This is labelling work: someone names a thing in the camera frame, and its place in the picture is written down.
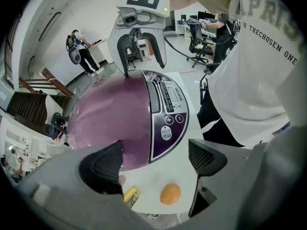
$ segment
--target desk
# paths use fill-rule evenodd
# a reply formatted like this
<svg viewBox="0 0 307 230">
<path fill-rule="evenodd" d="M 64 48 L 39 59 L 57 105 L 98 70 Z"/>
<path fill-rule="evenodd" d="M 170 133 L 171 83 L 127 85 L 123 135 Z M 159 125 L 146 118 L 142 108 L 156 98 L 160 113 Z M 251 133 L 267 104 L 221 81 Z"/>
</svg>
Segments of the desk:
<svg viewBox="0 0 307 230">
<path fill-rule="evenodd" d="M 96 43 L 92 44 L 88 50 L 96 63 L 100 63 L 103 60 L 107 60 L 109 64 L 113 63 L 113 58 L 107 45 L 107 38 L 100 39 L 100 41 L 98 40 Z"/>
<path fill-rule="evenodd" d="M 190 27 L 188 25 L 183 25 L 183 30 L 184 30 L 184 39 L 190 41 L 190 36 L 187 37 L 187 30 L 190 30 Z"/>
<path fill-rule="evenodd" d="M 123 191 L 137 186 L 140 197 L 132 210 L 148 214 L 176 214 L 188 212 L 193 201 L 197 174 L 189 162 L 189 138 L 202 138 L 201 128 L 188 91 L 178 72 L 165 73 L 182 89 L 189 106 L 189 126 L 182 141 L 169 154 L 158 161 L 132 171 L 120 172 L 126 177 Z M 163 205 L 160 193 L 169 183 L 181 188 L 181 198 L 173 205 Z"/>
<path fill-rule="evenodd" d="M 182 25 L 182 24 L 176 24 L 176 33 L 177 33 L 177 35 L 182 35 L 182 34 L 184 34 L 184 31 L 185 31 L 185 29 L 184 29 L 184 25 Z"/>
</svg>

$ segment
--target black office chair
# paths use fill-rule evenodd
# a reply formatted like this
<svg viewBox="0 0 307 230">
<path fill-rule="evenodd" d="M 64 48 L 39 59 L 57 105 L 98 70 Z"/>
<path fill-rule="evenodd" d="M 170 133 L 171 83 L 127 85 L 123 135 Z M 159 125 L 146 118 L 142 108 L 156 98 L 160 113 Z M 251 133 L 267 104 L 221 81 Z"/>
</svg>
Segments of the black office chair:
<svg viewBox="0 0 307 230">
<path fill-rule="evenodd" d="M 140 49 L 137 46 L 137 42 L 134 41 L 134 36 L 129 36 L 124 39 L 122 47 L 126 51 L 126 60 L 127 60 L 127 65 L 129 63 L 132 63 L 133 67 L 136 68 L 134 65 L 134 62 L 136 60 L 143 61 L 142 55 L 140 52 Z"/>
<path fill-rule="evenodd" d="M 207 46 L 208 44 L 213 44 L 213 43 L 208 42 L 202 38 L 200 22 L 189 19 L 187 20 L 187 24 L 189 25 L 191 32 L 191 43 L 189 46 L 189 51 L 191 53 L 196 53 L 196 56 L 191 58 L 195 59 L 196 61 L 200 61 L 203 64 L 209 63 L 209 60 L 204 56 L 205 55 L 213 56 L 212 49 Z M 202 48 L 196 48 L 197 45 L 202 45 Z"/>
</svg>

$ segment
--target person standing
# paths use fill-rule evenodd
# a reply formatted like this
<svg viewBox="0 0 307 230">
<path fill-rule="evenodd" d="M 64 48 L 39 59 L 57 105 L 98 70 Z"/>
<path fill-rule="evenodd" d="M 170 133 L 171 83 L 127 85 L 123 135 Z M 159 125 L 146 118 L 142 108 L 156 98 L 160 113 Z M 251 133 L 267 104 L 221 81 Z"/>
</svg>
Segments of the person standing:
<svg viewBox="0 0 307 230">
<path fill-rule="evenodd" d="M 171 10 L 197 0 L 170 0 Z M 255 145 L 289 122 L 276 91 L 304 60 L 303 34 L 281 0 L 198 0 L 213 14 L 239 12 L 238 42 L 208 80 L 201 128 L 208 141 L 242 147 Z"/>
<path fill-rule="evenodd" d="M 84 35 L 82 35 L 78 30 L 73 30 L 73 32 L 71 33 L 71 35 L 73 35 L 77 40 L 77 45 L 85 45 L 86 47 L 89 47 L 89 43 L 86 41 Z M 79 53 L 80 53 L 80 65 L 82 66 L 82 68 L 90 73 L 93 77 L 96 75 L 96 74 L 99 74 L 103 69 L 104 67 L 100 68 L 97 66 L 96 62 L 94 61 L 93 57 L 91 56 L 91 53 L 90 51 L 85 48 L 83 46 L 82 49 L 79 49 Z M 87 62 L 91 65 L 91 67 L 94 69 L 94 71 L 90 68 L 90 66 L 87 64 L 87 62 L 85 61 L 87 60 Z"/>
<path fill-rule="evenodd" d="M 215 23 L 201 25 L 203 28 L 216 29 L 216 46 L 213 58 L 214 63 L 221 63 L 226 58 L 226 51 L 232 44 L 232 34 L 234 25 L 228 20 L 228 14 L 222 13 L 219 20 Z"/>
</svg>

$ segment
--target cable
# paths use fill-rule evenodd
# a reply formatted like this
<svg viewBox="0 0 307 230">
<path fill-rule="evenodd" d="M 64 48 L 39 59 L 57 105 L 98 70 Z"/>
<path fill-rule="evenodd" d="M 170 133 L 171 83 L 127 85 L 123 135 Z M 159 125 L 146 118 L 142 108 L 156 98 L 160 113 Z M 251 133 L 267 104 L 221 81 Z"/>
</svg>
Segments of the cable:
<svg viewBox="0 0 307 230">
<path fill-rule="evenodd" d="M 80 89 L 79 89 L 79 90 L 78 90 L 78 91 L 79 91 L 79 94 L 83 94 L 83 93 L 90 87 L 90 85 L 91 85 L 92 82 L 93 82 L 93 79 L 91 79 L 91 78 L 88 76 L 88 73 L 86 73 L 86 76 L 89 78 L 90 83 L 85 87 L 85 89 L 84 89 L 82 92 L 80 92 Z"/>
<path fill-rule="evenodd" d="M 231 36 L 230 38 L 226 39 L 225 41 L 221 42 L 221 43 L 216 43 L 216 44 L 224 44 L 226 43 L 229 39 L 233 38 L 235 35 Z"/>
<path fill-rule="evenodd" d="M 214 31 L 214 29 L 213 28 L 210 28 L 211 29 L 211 31 L 212 31 L 212 34 L 215 34 L 216 35 L 216 32 Z"/>
<path fill-rule="evenodd" d="M 186 58 L 189 58 L 190 60 L 193 60 L 194 62 L 196 62 L 196 63 L 198 63 L 198 64 L 200 64 L 200 65 L 203 65 L 203 66 L 216 66 L 216 65 L 220 65 L 220 63 L 208 63 L 208 64 L 203 64 L 203 63 L 201 63 L 201 62 L 199 62 L 199 61 L 196 61 L 196 60 L 192 59 L 190 56 L 187 56 L 187 55 L 185 55 L 184 53 L 181 53 L 179 50 L 177 50 L 177 49 L 176 49 L 174 46 L 172 46 L 172 44 L 166 39 L 166 37 L 164 37 L 164 40 L 165 40 L 165 41 L 167 42 L 167 44 L 168 44 L 173 50 L 175 50 L 177 53 L 179 53 L 179 54 L 185 56 Z"/>
</svg>

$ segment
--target wooden handrail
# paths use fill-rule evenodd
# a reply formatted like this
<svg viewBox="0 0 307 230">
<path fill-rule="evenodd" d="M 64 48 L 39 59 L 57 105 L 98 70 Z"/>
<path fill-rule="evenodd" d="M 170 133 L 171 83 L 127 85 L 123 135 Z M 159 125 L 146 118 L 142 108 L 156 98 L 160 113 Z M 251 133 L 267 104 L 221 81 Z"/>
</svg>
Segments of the wooden handrail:
<svg viewBox="0 0 307 230">
<path fill-rule="evenodd" d="M 48 81 L 48 79 L 25 79 L 26 82 Z"/>
<path fill-rule="evenodd" d="M 27 82 L 25 82 L 22 78 L 19 78 L 19 83 L 22 87 L 26 88 L 31 93 L 37 93 Z"/>
<path fill-rule="evenodd" d="M 57 90 L 57 87 L 33 87 L 33 89 L 49 89 L 49 90 Z"/>
<path fill-rule="evenodd" d="M 29 85 L 52 85 L 51 82 L 27 82 Z"/>
<path fill-rule="evenodd" d="M 54 86 L 56 86 L 62 93 L 68 97 L 72 97 L 73 93 L 59 80 L 56 79 L 56 77 L 47 69 L 44 68 L 42 71 L 43 76 L 51 82 Z"/>
</svg>

